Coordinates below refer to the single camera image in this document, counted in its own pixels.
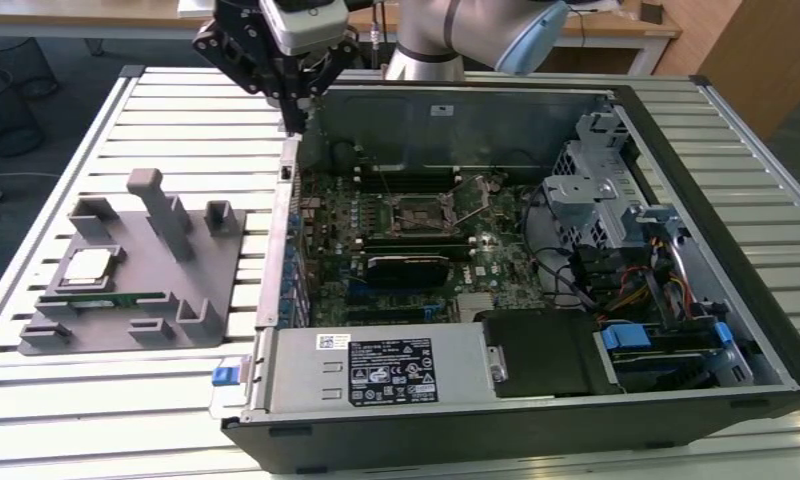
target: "mesh trash can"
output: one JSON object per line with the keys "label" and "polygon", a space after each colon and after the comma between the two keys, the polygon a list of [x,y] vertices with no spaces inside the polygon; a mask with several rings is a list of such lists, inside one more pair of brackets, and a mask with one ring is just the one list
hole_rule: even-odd
{"label": "mesh trash can", "polygon": [[58,88],[34,38],[0,37],[0,70],[12,74],[14,88],[26,99],[46,97]]}
{"label": "mesh trash can", "polygon": [[34,149],[44,132],[24,99],[12,88],[12,75],[0,70],[0,157],[12,157]]}

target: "wooden table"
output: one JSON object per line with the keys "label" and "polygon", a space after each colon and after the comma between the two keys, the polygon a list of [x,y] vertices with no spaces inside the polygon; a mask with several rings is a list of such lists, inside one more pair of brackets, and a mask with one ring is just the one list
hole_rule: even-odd
{"label": "wooden table", "polygon": [[[207,15],[212,0],[181,1],[193,10],[204,5],[199,14]],[[0,0],[0,35],[191,39],[205,19],[178,18],[177,11],[178,0]],[[392,37],[397,22],[396,7],[389,5]],[[351,23],[369,30],[369,12],[356,12]],[[638,50],[631,74],[652,73],[670,40],[680,34],[671,21],[654,25],[612,13],[584,14],[583,23],[581,28],[580,19],[569,19],[557,46]]]}

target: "red wire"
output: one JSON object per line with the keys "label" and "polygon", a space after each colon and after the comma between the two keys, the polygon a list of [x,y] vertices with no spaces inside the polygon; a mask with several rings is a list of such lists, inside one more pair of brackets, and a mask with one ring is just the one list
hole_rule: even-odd
{"label": "red wire", "polygon": [[628,275],[631,275],[631,273],[638,272],[640,270],[646,270],[646,267],[630,267],[626,272],[623,273],[623,276],[619,279],[619,283],[620,283],[620,289],[619,289],[619,295],[618,296],[623,296],[623,292],[626,291],[626,279],[628,278]]}

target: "screw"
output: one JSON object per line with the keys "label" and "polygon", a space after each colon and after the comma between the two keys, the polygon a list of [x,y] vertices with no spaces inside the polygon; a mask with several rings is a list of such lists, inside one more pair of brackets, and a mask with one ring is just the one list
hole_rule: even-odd
{"label": "screw", "polygon": [[492,372],[492,381],[495,383],[500,383],[507,380],[507,375],[504,375],[504,368],[500,365],[491,365],[489,372]]}

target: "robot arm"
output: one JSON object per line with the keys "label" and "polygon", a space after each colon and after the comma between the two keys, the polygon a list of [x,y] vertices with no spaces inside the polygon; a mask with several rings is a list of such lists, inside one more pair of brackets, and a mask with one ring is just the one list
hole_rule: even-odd
{"label": "robot arm", "polygon": [[[249,93],[281,110],[288,135],[305,131],[312,99],[359,55],[348,14],[373,0],[217,0],[193,47]],[[451,62],[463,54],[497,71],[532,72],[545,59],[568,14],[563,0],[407,0],[395,77],[411,62]],[[323,53],[316,63],[309,54]]]}

